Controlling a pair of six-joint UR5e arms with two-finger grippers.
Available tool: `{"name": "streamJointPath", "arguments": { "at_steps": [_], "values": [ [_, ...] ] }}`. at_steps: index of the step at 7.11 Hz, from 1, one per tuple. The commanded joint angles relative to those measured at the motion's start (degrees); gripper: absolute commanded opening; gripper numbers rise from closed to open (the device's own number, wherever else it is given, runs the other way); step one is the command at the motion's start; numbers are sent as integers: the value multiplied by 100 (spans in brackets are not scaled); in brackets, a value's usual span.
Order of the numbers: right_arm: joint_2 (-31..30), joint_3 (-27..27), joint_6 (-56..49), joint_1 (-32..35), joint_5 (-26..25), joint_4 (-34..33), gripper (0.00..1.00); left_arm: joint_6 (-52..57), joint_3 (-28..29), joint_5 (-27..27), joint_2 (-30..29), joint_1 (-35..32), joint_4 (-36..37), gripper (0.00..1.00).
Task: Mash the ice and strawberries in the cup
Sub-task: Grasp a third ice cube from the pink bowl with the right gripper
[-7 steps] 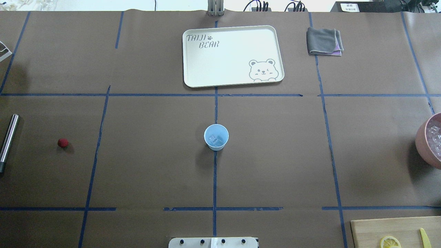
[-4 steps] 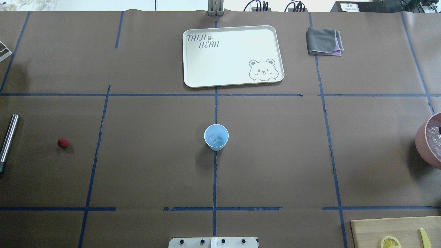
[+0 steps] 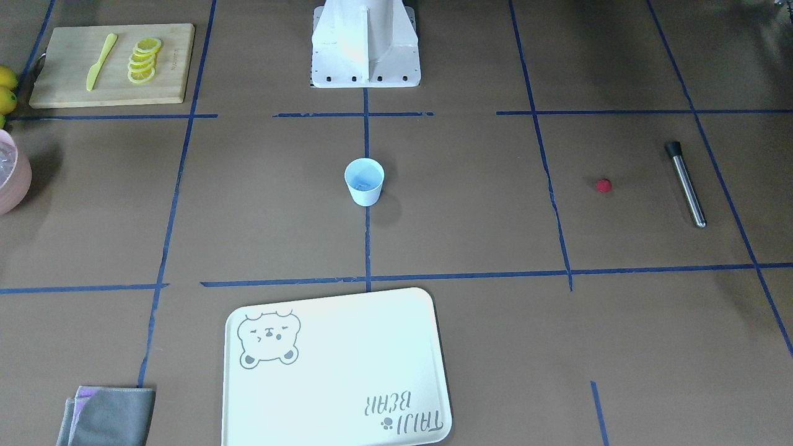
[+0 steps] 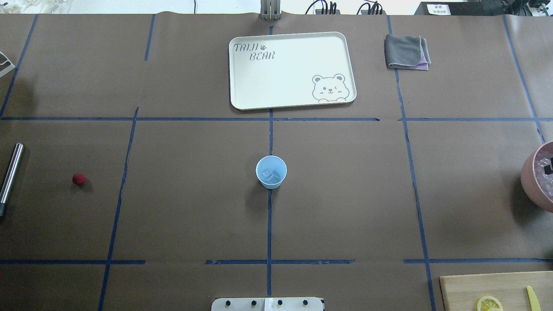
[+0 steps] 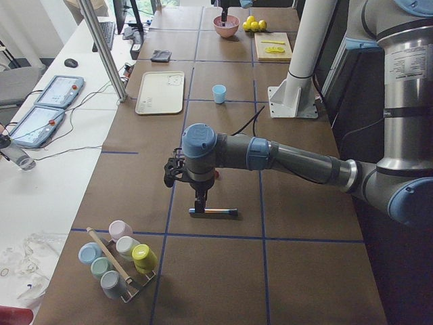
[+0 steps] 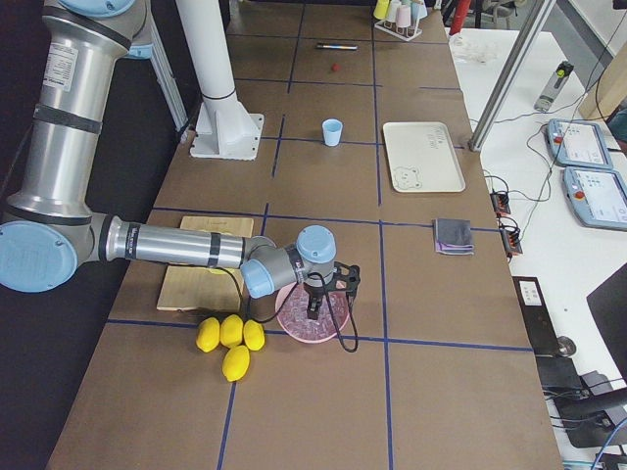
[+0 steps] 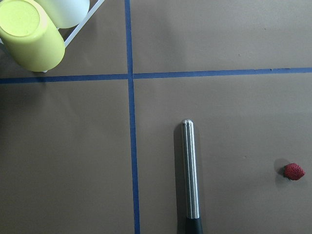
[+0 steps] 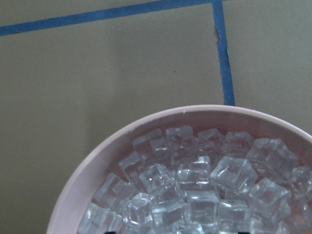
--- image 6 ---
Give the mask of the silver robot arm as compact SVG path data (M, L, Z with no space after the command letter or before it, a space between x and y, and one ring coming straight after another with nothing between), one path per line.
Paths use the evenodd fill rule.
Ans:
M277 247L263 236L236 237L128 222L85 202L118 59L151 34L146 1L48 1L51 33L24 182L1 225L1 282L39 293L67 282L84 263L139 259L237 268L251 297L302 287L317 318L339 282L332 233L319 225Z

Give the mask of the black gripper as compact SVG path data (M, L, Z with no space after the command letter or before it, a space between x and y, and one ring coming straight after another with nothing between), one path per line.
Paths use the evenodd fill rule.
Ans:
M334 274L324 277L319 272L312 272L308 275L304 289L309 296L307 318L318 320L319 310L322 303L329 297L329 293L335 286Z

